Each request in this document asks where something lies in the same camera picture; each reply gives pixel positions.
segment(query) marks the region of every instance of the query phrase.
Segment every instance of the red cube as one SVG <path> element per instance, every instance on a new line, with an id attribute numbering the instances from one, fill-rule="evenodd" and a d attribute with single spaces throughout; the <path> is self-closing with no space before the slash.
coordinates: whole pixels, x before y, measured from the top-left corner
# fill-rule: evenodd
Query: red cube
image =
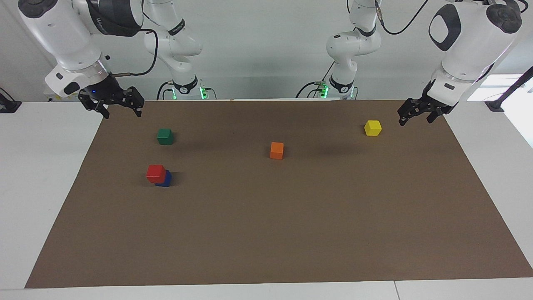
<path id="1" fill-rule="evenodd" d="M 164 183 L 166 176 L 165 167 L 162 164 L 151 164 L 146 171 L 146 178 L 151 183 Z"/>

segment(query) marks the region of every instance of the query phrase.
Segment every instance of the yellow cube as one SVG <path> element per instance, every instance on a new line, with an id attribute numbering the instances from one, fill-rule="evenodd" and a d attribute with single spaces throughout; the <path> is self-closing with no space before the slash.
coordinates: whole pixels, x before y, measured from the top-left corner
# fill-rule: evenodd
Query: yellow cube
<path id="1" fill-rule="evenodd" d="M 375 120 L 367 121 L 365 125 L 365 133 L 369 137 L 377 137 L 381 132 L 381 123 Z"/>

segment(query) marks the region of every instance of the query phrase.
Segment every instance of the blue cube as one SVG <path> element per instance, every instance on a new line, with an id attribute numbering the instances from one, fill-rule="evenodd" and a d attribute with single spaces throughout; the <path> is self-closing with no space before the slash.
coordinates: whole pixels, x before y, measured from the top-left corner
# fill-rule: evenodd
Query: blue cube
<path id="1" fill-rule="evenodd" d="M 166 170 L 165 182 L 163 182 L 163 183 L 155 183 L 155 185 L 156 186 L 162 186 L 162 187 L 169 187 L 171 181 L 172 181 L 172 174 L 170 173 L 170 171 Z"/>

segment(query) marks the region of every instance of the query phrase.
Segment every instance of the black clamp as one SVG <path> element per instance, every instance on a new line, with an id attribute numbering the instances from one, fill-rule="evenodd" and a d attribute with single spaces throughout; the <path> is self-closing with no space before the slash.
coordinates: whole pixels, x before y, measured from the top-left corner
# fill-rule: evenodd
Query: black clamp
<path id="1" fill-rule="evenodd" d="M 451 113 L 455 106 L 457 106 L 457 104 L 454 106 L 446 105 L 427 95 L 434 82 L 432 81 L 426 85 L 419 99 L 409 98 L 400 106 L 398 115 L 400 116 L 399 123 L 401 126 L 404 126 L 412 117 L 423 113 L 430 113 L 426 119 L 431 124 L 438 117 Z"/>
<path id="2" fill-rule="evenodd" d="M 141 116 L 141 108 L 144 106 L 144 98 L 134 86 L 123 90 L 111 75 L 97 84 L 80 90 L 78 99 L 85 109 L 94 110 L 106 119 L 109 118 L 109 111 L 104 107 L 105 104 L 118 104 L 131 108 L 137 117 Z"/>
<path id="3" fill-rule="evenodd" d="M 141 26 L 135 22 L 129 0 L 98 2 L 86 0 L 94 25 L 104 35 L 134 36 Z"/>

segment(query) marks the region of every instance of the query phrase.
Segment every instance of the green cube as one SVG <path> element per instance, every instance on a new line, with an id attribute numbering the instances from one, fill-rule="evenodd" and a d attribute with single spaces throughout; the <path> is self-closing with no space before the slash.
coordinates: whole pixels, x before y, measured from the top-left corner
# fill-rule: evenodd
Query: green cube
<path id="1" fill-rule="evenodd" d="M 161 128 L 157 132 L 157 141 L 160 145 L 172 145 L 174 142 L 174 136 L 172 135 L 172 130 L 167 128 Z"/>

